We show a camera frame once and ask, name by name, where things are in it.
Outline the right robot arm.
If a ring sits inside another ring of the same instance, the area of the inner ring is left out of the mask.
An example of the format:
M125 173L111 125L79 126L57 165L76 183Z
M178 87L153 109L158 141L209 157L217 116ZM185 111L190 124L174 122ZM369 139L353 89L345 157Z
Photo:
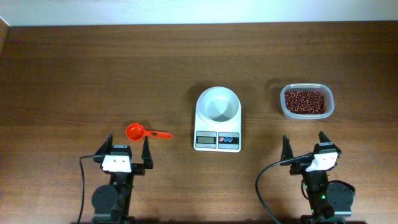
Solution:
M306 195L312 213L300 217L300 223L345 223L352 215L355 188L340 180L329 180L327 172L337 166L341 149L324 132L318 134L320 142L314 150L294 157L290 140L282 140L280 161L289 166L290 175L302 176L302 193Z

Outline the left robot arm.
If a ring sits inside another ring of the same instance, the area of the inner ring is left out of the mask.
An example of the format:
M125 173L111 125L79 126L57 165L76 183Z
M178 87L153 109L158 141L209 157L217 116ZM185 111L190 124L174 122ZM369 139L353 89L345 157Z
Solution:
M113 144L109 135L104 144L94 154L93 161L100 169L110 175L109 183L98 187L91 197L94 208L92 223L132 223L129 207L136 175L144 175L153 168L154 163L149 149L148 138L144 139L142 162L132 162L131 147Z

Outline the orange plastic measuring scoop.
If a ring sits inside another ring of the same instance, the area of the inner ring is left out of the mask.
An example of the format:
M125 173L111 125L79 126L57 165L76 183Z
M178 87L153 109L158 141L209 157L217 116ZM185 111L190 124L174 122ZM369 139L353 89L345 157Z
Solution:
M130 124L126 128L126 136L131 141L140 141L145 137L153 137L159 139L172 139L174 136L171 133L162 131L148 131L144 129L143 125L139 123Z

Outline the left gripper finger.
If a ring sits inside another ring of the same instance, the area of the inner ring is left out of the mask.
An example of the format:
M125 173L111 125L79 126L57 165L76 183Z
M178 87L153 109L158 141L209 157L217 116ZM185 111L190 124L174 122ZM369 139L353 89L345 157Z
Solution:
M113 145L113 135L110 134L107 139L105 140L104 144L95 152L96 156L102 156L106 154Z
M153 169L154 162L149 149L149 139L146 136L144 139L143 149L142 149L142 160L145 169Z

